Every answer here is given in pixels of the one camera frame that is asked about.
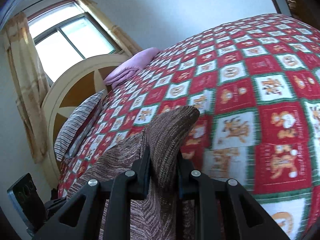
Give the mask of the pink folded blanket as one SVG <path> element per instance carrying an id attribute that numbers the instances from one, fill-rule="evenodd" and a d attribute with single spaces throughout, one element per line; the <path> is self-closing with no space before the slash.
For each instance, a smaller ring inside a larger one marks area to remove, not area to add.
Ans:
<path id="1" fill-rule="evenodd" d="M 151 47 L 133 55 L 130 59 L 123 62 L 114 69 L 105 79 L 104 85 L 115 89 L 117 86 L 128 81 L 140 71 L 147 67 L 153 58 L 161 51 L 158 48 Z"/>

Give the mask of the red patchwork bear bedspread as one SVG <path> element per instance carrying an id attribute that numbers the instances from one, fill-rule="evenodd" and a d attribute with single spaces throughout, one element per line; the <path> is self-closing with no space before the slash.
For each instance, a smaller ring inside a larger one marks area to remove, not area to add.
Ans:
<path id="1" fill-rule="evenodd" d="M 281 14 L 185 39 L 112 90 L 79 152 L 61 160 L 59 197 L 105 150 L 184 105 L 200 111 L 184 158 L 236 179 L 301 239 L 319 217 L 319 31 Z"/>

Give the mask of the beige curtain left side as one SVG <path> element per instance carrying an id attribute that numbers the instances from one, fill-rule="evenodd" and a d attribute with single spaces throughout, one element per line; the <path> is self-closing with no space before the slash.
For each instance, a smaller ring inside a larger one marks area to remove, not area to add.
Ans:
<path id="1" fill-rule="evenodd" d="M 24 124 L 31 157 L 37 164 L 43 161 L 48 148 L 42 103 L 49 91 L 49 83 L 25 13 L 20 12 L 8 20 L 1 35 L 17 94 L 16 106 Z"/>

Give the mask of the brown knitted garment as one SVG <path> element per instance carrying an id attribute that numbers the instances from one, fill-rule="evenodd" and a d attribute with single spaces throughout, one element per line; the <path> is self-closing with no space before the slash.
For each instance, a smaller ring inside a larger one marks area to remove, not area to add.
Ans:
<path id="1" fill-rule="evenodd" d="M 106 150 L 67 192 L 71 199 L 90 179 L 105 181 L 127 171 L 150 148 L 154 173 L 146 200 L 131 201 L 131 239 L 175 239 L 177 154 L 199 118 L 199 111 L 183 106 L 154 117 L 138 134 Z"/>

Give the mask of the beige curtain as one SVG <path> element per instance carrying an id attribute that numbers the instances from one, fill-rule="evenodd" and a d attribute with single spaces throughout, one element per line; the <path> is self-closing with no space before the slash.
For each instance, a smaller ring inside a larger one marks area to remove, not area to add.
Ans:
<path id="1" fill-rule="evenodd" d="M 97 23 L 107 32 L 127 56 L 133 56 L 143 49 L 120 26 L 114 24 L 92 0 L 75 0 L 76 3 L 89 13 Z"/>
<path id="2" fill-rule="evenodd" d="M 24 124 L 31 157 L 37 164 L 43 161 L 48 148 L 42 103 L 49 91 L 49 83 L 25 13 L 20 12 L 8 20 L 1 35 L 17 94 L 16 106 Z"/>

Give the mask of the grey striped pillow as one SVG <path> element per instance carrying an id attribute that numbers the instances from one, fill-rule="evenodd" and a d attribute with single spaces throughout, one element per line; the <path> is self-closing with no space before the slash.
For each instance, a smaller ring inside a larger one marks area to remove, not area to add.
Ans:
<path id="1" fill-rule="evenodd" d="M 54 143 L 57 161 L 72 158 L 77 154 L 83 140 L 101 112 L 105 96 L 104 90 L 93 94 L 76 107 L 63 124 Z"/>

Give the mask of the cream wooden headboard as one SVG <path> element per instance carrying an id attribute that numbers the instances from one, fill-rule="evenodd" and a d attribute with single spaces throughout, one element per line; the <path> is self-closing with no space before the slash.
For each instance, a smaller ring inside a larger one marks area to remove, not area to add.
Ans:
<path id="1" fill-rule="evenodd" d="M 65 71 L 50 87 L 42 104 L 47 124 L 48 151 L 41 167 L 51 188 L 57 187 L 61 173 L 54 153 L 54 142 L 61 127 L 85 99 L 101 90 L 111 90 L 103 80 L 128 59 L 128 56 L 119 54 L 87 58 Z"/>

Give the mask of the bright window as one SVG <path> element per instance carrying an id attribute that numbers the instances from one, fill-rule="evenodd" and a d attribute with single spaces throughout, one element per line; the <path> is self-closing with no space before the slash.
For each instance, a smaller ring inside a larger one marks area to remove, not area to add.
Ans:
<path id="1" fill-rule="evenodd" d="M 51 83 L 82 60 L 121 51 L 102 26 L 75 2 L 40 12 L 28 24 Z"/>

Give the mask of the beige curtain right side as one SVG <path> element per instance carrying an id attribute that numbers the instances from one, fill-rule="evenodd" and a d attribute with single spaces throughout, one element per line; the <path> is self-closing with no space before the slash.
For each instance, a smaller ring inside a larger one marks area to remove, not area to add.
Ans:
<path id="1" fill-rule="evenodd" d="M 127 56 L 133 56 L 143 49 L 120 26 L 114 24 L 92 0 L 75 0 L 76 3 L 89 13 L 97 23 L 107 32 Z"/>

